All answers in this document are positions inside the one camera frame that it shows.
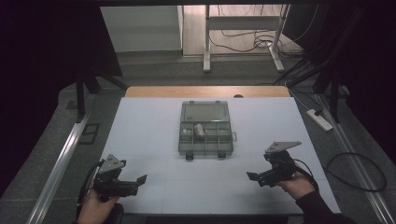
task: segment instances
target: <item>power strip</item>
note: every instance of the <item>power strip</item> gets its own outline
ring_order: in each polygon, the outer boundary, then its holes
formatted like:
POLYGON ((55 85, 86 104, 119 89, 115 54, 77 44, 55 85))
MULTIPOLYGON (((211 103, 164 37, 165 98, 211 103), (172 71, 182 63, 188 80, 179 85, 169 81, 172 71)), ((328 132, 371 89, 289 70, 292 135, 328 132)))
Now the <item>power strip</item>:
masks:
POLYGON ((327 122, 326 119, 324 119, 321 115, 315 115, 314 109, 310 109, 310 110, 306 111, 306 114, 312 120, 314 120, 320 126, 320 128, 322 128, 325 132, 332 129, 332 125, 329 122, 327 122))

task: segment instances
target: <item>human hand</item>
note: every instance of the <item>human hand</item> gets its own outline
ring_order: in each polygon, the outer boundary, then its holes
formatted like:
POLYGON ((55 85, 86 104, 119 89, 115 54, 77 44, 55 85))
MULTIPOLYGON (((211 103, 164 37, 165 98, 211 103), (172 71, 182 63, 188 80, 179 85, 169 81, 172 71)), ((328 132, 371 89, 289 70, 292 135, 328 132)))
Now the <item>human hand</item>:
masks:
POLYGON ((314 186, 309 182, 308 178, 299 172, 296 172, 291 180, 279 181, 276 185, 280 186, 295 200, 315 191, 314 186))
POLYGON ((78 224, 101 224, 104 223, 110 215, 114 204, 120 197, 112 197, 103 203, 94 189, 85 197, 81 212, 78 216, 78 224))

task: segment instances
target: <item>white wall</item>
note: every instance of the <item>white wall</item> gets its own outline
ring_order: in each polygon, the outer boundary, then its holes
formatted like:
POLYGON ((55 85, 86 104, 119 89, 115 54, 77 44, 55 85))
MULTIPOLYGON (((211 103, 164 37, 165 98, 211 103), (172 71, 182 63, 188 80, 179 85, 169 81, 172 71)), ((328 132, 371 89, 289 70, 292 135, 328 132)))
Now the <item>white wall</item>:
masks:
POLYGON ((101 10, 116 52, 181 49, 177 6, 101 10))

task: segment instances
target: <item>person's left hand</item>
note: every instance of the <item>person's left hand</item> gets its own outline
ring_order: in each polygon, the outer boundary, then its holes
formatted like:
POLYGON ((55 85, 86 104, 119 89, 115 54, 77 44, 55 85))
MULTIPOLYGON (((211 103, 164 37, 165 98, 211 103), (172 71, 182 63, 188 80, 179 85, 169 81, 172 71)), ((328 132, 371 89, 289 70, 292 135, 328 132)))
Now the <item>person's left hand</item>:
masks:
POLYGON ((99 199, 99 195, 94 189, 85 197, 82 205, 81 212, 78 216, 78 224, 102 224, 110 215, 114 204, 120 197, 110 198, 107 202, 103 203, 99 199))

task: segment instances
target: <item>gray carpet floor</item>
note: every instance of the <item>gray carpet floor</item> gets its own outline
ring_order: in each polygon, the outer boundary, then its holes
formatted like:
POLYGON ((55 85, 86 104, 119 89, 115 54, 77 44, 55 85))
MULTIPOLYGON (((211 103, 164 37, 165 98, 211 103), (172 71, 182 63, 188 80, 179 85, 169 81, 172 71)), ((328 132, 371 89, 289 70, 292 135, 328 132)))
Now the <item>gray carpet floor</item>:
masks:
MULTIPOLYGON (((183 58, 177 54, 161 53, 148 55, 122 54, 120 65, 123 77, 119 80, 131 86, 155 85, 269 85, 278 77, 269 55, 244 57, 213 57, 212 71, 203 73, 201 58, 183 58)), ((284 60, 286 68, 292 67, 298 60, 284 60)), ((112 83, 98 78, 102 90, 93 105, 89 125, 99 125, 98 134, 83 135, 76 147, 68 169, 57 189, 54 199, 44 218, 44 223, 71 223, 76 218, 76 203, 79 188, 91 166, 99 161, 107 135, 117 112, 120 98, 125 91, 112 83)), ((307 95, 313 96, 312 84, 307 80, 292 91, 304 104, 297 103, 306 129, 322 165, 326 165, 332 156, 342 152, 335 132, 323 132, 306 114, 305 106, 317 109, 318 105, 307 95)), ((46 131, 43 133, 27 162, 8 187, 0 200, 1 223, 25 223, 35 202, 43 189, 50 171, 58 159, 60 151, 70 134, 76 119, 75 85, 65 88, 59 94, 59 105, 46 131)), ((353 147, 362 155, 371 158, 383 170, 388 179, 387 189, 381 194, 388 204, 389 211, 396 217, 396 167, 353 116, 345 103, 339 100, 339 118, 353 147)), ((364 164, 374 182, 379 185, 378 173, 370 164, 364 164)), ((332 166, 332 171, 358 183, 347 159, 341 159, 332 166)), ((381 223, 367 198, 367 193, 353 189, 328 176, 334 196, 343 214, 357 223, 381 223)), ((146 223, 149 217, 125 216, 123 223, 146 223)), ((291 217, 289 223, 302 223, 301 217, 291 217)))

